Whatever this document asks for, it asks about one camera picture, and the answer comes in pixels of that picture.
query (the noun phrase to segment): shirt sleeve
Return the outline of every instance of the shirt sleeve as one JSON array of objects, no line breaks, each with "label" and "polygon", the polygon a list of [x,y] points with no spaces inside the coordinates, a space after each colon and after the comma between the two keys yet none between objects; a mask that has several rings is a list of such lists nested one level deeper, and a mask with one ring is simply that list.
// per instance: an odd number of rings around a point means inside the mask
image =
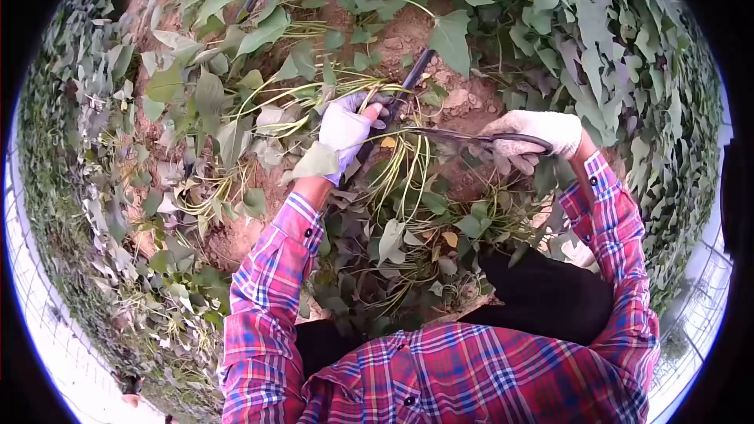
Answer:
[{"label": "shirt sleeve", "polygon": [[594,253],[602,276],[613,286],[613,312],[589,348],[615,365],[627,384],[648,391],[660,353],[657,315],[649,309],[644,266],[644,224],[639,207],[597,151],[584,163],[594,207],[578,182],[560,196],[576,235]]},{"label": "shirt sleeve", "polygon": [[294,325],[301,284],[322,235],[319,214],[291,193],[233,274],[219,369],[223,422],[295,422],[301,416],[303,372]]}]

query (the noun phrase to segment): shirt cuff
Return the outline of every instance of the shirt cuff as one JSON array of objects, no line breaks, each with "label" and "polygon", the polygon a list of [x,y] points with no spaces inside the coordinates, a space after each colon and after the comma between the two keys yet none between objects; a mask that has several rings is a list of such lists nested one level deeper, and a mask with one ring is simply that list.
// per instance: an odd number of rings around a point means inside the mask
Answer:
[{"label": "shirt cuff", "polygon": [[288,194],[272,224],[290,239],[300,241],[312,255],[317,253],[323,235],[320,212],[314,210],[297,192]]},{"label": "shirt cuff", "polygon": [[[584,162],[584,169],[587,172],[587,179],[589,180],[588,189],[594,194],[595,201],[601,200],[606,196],[610,188],[617,183],[615,173],[598,150]],[[581,192],[580,188],[578,181],[576,181],[571,184],[568,190],[561,193],[558,199],[563,207],[563,211],[565,211],[565,214],[568,215],[571,221],[578,220],[589,212],[589,200]]]}]

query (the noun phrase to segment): scissor blade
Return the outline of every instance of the scissor blade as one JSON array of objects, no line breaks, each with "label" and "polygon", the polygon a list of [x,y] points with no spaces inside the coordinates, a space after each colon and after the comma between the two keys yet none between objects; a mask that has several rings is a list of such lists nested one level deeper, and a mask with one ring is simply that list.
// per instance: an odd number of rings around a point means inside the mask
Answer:
[{"label": "scissor blade", "polygon": [[492,141],[488,136],[465,135],[463,133],[454,132],[452,129],[426,128],[423,126],[404,126],[403,129],[407,129],[411,133],[417,133],[431,137],[433,139],[466,141],[473,144],[489,143]]}]

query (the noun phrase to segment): scissor handle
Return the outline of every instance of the scissor handle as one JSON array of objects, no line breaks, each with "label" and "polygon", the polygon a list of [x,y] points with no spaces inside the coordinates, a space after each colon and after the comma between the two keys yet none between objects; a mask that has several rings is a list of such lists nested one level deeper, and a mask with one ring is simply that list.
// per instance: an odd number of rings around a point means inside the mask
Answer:
[{"label": "scissor handle", "polygon": [[509,141],[522,141],[524,143],[532,143],[536,144],[537,146],[542,146],[544,148],[544,152],[531,153],[535,155],[553,155],[554,151],[554,148],[550,143],[536,136],[523,135],[521,133],[495,133],[495,135],[489,135],[487,137],[489,138],[490,143],[498,139],[505,139]]}]

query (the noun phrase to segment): white glove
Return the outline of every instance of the white glove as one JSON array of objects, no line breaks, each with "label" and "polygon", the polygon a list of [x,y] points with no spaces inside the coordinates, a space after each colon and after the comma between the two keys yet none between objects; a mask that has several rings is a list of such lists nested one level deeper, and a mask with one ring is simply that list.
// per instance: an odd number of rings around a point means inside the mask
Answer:
[{"label": "white glove", "polygon": [[335,186],[338,186],[346,167],[353,162],[353,158],[359,152],[361,148],[359,143],[369,137],[370,127],[377,121],[377,117],[388,112],[382,104],[391,99],[376,94],[372,97],[372,102],[375,103],[365,108],[363,114],[354,113],[366,96],[367,92],[362,91],[341,97],[331,101],[325,109],[320,128],[320,143],[338,154],[340,170],[335,174],[325,175],[325,178],[333,182]]},{"label": "white glove", "polygon": [[[512,110],[479,132],[480,135],[495,133],[520,133],[544,139],[553,146],[553,154],[570,159],[581,142],[581,120],[576,115],[565,113]],[[503,175],[511,172],[511,164],[523,174],[534,174],[539,158],[527,153],[541,153],[544,150],[537,144],[503,139],[496,140],[492,146],[495,165]]]}]

